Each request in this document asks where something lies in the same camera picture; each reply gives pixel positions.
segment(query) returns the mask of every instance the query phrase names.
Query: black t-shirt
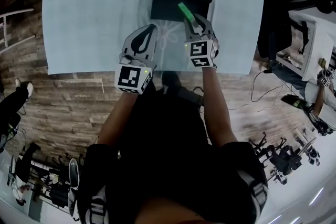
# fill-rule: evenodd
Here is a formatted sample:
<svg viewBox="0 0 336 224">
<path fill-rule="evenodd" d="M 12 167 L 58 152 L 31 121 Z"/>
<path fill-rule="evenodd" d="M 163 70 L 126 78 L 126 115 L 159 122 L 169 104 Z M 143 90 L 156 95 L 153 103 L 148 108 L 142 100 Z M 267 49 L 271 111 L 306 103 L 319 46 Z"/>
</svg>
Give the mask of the black t-shirt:
<svg viewBox="0 0 336 224">
<path fill-rule="evenodd" d="M 119 147 L 88 148 L 79 214 L 84 223 L 90 198 L 106 185 L 110 223 L 134 223 L 149 197 L 171 199 L 208 221 L 253 223 L 251 192 L 238 170 L 267 184 L 250 144 L 208 145 L 196 107 L 166 96 L 140 98 Z"/>
</svg>

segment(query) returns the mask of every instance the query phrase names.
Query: fluorescent light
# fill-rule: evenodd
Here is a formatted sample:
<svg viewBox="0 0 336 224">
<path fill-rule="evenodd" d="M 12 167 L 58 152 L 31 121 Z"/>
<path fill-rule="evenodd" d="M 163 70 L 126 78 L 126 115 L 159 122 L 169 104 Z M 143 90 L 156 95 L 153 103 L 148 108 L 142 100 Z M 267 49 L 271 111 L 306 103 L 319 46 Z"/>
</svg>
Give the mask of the fluorescent light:
<svg viewBox="0 0 336 224">
<path fill-rule="evenodd" d="M 310 204 L 309 205 L 312 205 L 313 204 L 313 202 L 315 202 L 315 200 L 317 199 L 317 197 L 319 197 L 319 195 L 321 194 L 321 192 L 323 191 L 323 189 L 324 189 L 324 187 L 323 188 L 321 188 L 320 190 L 319 190 L 319 192 L 316 194 L 316 196 L 314 197 L 314 199 L 310 202 Z"/>
<path fill-rule="evenodd" d="M 281 218 L 281 215 L 275 219 L 273 219 L 269 224 L 273 223 L 274 221 L 276 221 L 277 219 Z"/>
<path fill-rule="evenodd" d="M 290 224 L 294 224 L 296 221 L 299 220 L 300 217 L 297 217 L 296 219 L 294 219 Z"/>
</svg>

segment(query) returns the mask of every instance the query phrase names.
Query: white desk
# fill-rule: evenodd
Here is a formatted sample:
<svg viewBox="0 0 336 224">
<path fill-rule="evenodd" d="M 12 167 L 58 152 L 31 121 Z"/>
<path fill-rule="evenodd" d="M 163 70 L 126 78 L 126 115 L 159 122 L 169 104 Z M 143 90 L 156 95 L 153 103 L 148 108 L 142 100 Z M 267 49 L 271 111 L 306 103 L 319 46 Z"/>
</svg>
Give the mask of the white desk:
<svg viewBox="0 0 336 224">
<path fill-rule="evenodd" d="M 291 16 L 291 18 L 297 22 L 299 20 L 305 20 L 309 28 L 309 41 L 303 54 L 303 62 L 300 62 L 295 58 L 291 58 L 291 60 L 301 65 L 301 69 L 283 60 L 278 55 L 276 60 L 300 75 L 303 81 L 309 81 L 311 79 L 316 80 L 317 74 L 322 70 L 322 68 L 319 66 L 319 60 L 320 58 L 324 58 L 327 61 L 326 66 L 329 65 L 334 41 L 327 33 L 324 26 L 321 26 L 319 23 L 309 21 L 303 17 L 300 17 L 299 15 Z"/>
<path fill-rule="evenodd" d="M 218 72 L 248 74 L 260 29 L 264 0 L 213 0 L 208 19 L 221 51 Z M 152 0 L 43 0 L 48 73 L 114 71 L 124 40 L 156 24 L 155 56 L 160 70 L 196 69 L 185 54 L 182 23 L 150 20 Z"/>
</svg>

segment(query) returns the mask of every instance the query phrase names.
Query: person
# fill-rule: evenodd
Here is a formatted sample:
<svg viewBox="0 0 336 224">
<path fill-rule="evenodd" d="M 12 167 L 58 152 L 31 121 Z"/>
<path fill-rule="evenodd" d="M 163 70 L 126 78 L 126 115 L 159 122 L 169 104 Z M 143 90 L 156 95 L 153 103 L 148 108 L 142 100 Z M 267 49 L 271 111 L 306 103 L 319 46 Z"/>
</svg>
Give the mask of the person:
<svg viewBox="0 0 336 224">
<path fill-rule="evenodd" d="M 336 97 L 333 86 L 335 79 L 325 87 L 318 85 L 317 80 L 302 81 L 301 76 L 277 61 L 271 61 L 269 69 L 284 82 L 292 84 L 308 103 L 314 104 L 312 114 L 315 117 L 336 130 Z"/>
<path fill-rule="evenodd" d="M 109 223 L 256 221 L 260 210 L 239 173 L 266 187 L 264 169 L 232 132 L 216 70 L 202 72 L 206 127 L 200 106 L 177 96 L 175 72 L 163 72 L 164 91 L 151 81 L 142 95 L 121 95 L 87 149 L 77 194 L 81 223 L 102 223 L 97 218 L 106 211 Z M 106 206 L 93 215 L 92 197 L 103 190 Z"/>
<path fill-rule="evenodd" d="M 19 159 L 15 165 L 15 179 L 11 182 L 11 188 L 16 202 L 23 206 L 26 203 L 24 194 L 30 190 L 30 186 L 27 185 L 30 175 L 30 165 L 33 159 L 33 154 L 36 150 L 41 148 L 34 142 L 30 144 L 30 147 L 26 151 L 22 159 Z"/>
<path fill-rule="evenodd" d="M 33 84 L 31 82 L 21 83 L 17 78 L 15 80 L 16 90 L 9 96 L 7 96 L 0 103 L 0 135 L 8 135 L 8 124 L 14 117 L 17 111 L 22 108 L 27 98 L 31 96 L 33 92 Z"/>
</svg>

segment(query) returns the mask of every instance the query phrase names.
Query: green object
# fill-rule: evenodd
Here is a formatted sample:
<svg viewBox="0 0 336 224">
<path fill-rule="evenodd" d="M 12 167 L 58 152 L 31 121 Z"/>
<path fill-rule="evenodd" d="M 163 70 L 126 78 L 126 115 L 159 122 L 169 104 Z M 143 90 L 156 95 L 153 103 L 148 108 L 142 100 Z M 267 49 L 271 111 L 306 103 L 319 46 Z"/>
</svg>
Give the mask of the green object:
<svg viewBox="0 0 336 224">
<path fill-rule="evenodd" d="M 180 10 L 183 12 L 184 16 L 191 22 L 194 23 L 196 22 L 196 19 L 194 17 L 194 15 L 191 13 L 191 11 L 186 7 L 186 5 L 184 5 L 183 2 L 178 4 L 178 7 L 180 8 Z"/>
</svg>

